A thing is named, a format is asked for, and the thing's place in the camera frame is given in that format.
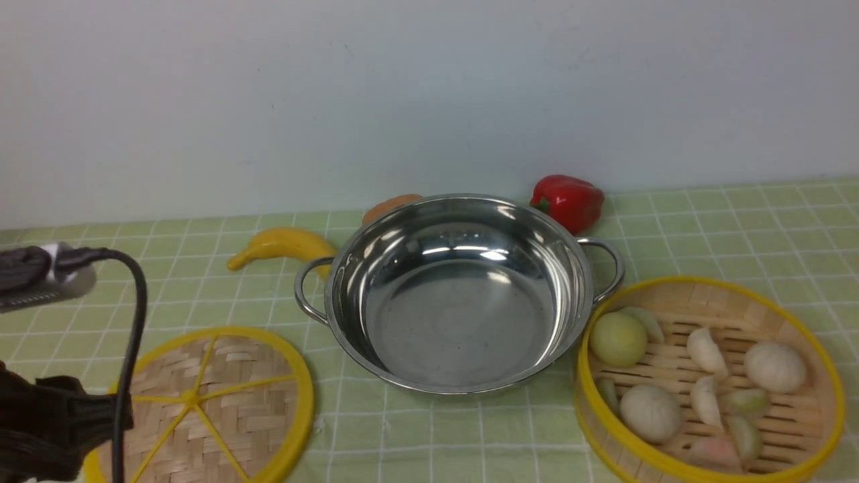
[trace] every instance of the green checkered tablecloth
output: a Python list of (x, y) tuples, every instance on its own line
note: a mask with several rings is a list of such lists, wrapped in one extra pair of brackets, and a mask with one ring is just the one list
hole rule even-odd
[[(10, 230), (0, 231), (0, 247), (63, 240), (137, 257), (152, 297), (144, 352), (226, 324), (262, 327), (292, 343), (313, 372), (318, 404), (310, 444), (289, 481), (617, 481), (576, 423), (569, 354), (530, 384), (491, 399), (413, 394), (373, 378), (298, 309), (298, 262), (226, 269), (260, 229), (302, 226), (339, 246), (361, 216), (326, 211)], [(859, 179), (616, 194), (590, 235), (620, 249), (628, 282), (721, 278), (799, 316), (832, 355), (849, 396), (844, 440), (817, 479), (859, 482)], [(599, 250), (588, 253), (605, 284), (611, 261)], [(26, 377), (71, 374), (90, 389), (109, 386), (134, 301), (122, 266), (106, 263), (99, 271), (99, 284), (82, 300), (0, 316), (0, 358)], [(313, 276), (308, 288), (319, 303)]]

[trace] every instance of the red bell pepper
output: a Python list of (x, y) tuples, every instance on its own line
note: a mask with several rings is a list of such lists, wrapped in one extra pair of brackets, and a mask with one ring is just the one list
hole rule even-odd
[(585, 180), (552, 174), (534, 187), (531, 206), (548, 214), (573, 235), (579, 235), (600, 219), (606, 195)]

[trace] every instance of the stainless steel pot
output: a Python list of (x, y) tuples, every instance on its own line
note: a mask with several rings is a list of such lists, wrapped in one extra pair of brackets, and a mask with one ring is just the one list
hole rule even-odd
[[(580, 245), (615, 260), (594, 296)], [(331, 264), (325, 312), (304, 278)], [(378, 377), (432, 394), (476, 394), (528, 379), (582, 335), (591, 308), (624, 277), (614, 248), (576, 239), (528, 206), (477, 194), (399, 207), (358, 230), (335, 258), (306, 264), (295, 299)]]

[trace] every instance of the sweet potato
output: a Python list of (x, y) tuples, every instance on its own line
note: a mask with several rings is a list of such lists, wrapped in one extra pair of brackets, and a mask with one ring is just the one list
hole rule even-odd
[(385, 201), (382, 201), (378, 205), (367, 210), (367, 213), (364, 215), (361, 224), (370, 223), (376, 218), (381, 217), (385, 213), (388, 213), (395, 208), (399, 208), (400, 206), (411, 203), (412, 201), (418, 201), (421, 198), (423, 198), (423, 196), (419, 194), (401, 194), (394, 198), (386, 199)]

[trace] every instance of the pot rim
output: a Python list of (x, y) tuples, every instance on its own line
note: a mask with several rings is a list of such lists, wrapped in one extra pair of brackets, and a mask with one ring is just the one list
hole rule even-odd
[[(570, 257), (570, 262), (578, 263), (578, 266), (581, 270), (577, 271), (577, 273), (582, 278), (582, 282), (579, 286), (581, 286), (585, 290), (582, 303), (573, 304), (575, 308), (575, 313), (570, 314), (567, 320), (567, 324), (577, 327), (573, 327), (573, 330), (570, 332), (570, 335), (568, 335), (568, 337), (561, 344), (559, 344), (558, 348), (554, 351), (551, 357), (544, 358), (542, 361), (540, 361), (539, 364), (535, 364), (527, 370), (523, 370), (518, 374), (509, 376), (508, 378), (500, 380), (498, 382), (473, 384), (471, 386), (463, 386), (462, 388), (458, 388), (456, 390), (452, 390), (448, 386), (424, 384), (421, 382), (414, 382), (399, 376), (395, 376), (394, 374), (383, 370), (375, 364), (371, 363), (359, 351), (357, 351), (352, 344), (350, 344), (349, 340), (346, 339), (346, 336), (341, 329), (336, 316), (334, 316), (336, 312), (334, 310), (334, 297), (332, 297), (332, 293), (334, 291), (334, 280), (337, 278), (337, 273), (339, 272), (341, 265), (343, 265), (344, 261), (351, 253), (351, 247), (355, 245), (355, 242), (357, 240), (364, 236), (364, 234), (370, 231), (378, 223), (382, 223), (384, 220), (390, 218), (399, 211), (402, 211), (411, 206), (434, 203), (444, 199), (478, 199), (482, 201), (490, 201), (499, 205), (507, 205), (517, 209), (527, 210), (532, 215), (540, 218), (542, 221), (552, 226), (552, 228), (557, 231), (559, 238), (564, 241), (564, 244), (567, 248), (567, 253)], [(365, 370), (370, 371), (380, 379), (390, 382), (391, 384), (399, 386), (401, 388), (407, 388), (422, 393), (437, 395), (483, 394), (498, 391), (505, 388), (511, 388), (524, 382), (526, 379), (536, 375), (540, 371), (546, 369), (547, 367), (555, 363), (558, 359), (561, 358), (561, 356), (567, 353), (567, 351), (584, 334), (584, 329), (588, 324), (588, 319), (590, 318), (591, 312), (594, 308), (594, 280), (591, 266), (588, 263), (588, 257), (580, 246), (579, 240), (587, 239), (576, 238), (560, 223), (556, 222), (544, 212), (537, 210), (530, 205), (525, 205), (523, 203), (516, 202), (513, 199), (507, 199), (498, 196), (490, 196), (477, 193), (440, 194), (421, 198), (405, 205), (401, 205), (394, 210), (389, 211), (384, 216), (376, 218), (372, 223), (362, 226), (359, 230), (352, 234), (352, 236), (350, 236), (349, 239), (338, 250), (337, 255), (334, 257), (334, 260), (331, 263), (331, 269), (329, 270), (330, 274), (325, 284), (325, 311), (328, 317), (330, 329), (334, 333), (334, 338), (337, 340), (340, 346), (343, 347), (346, 353), (349, 354), (349, 356), (355, 362), (360, 364)]]

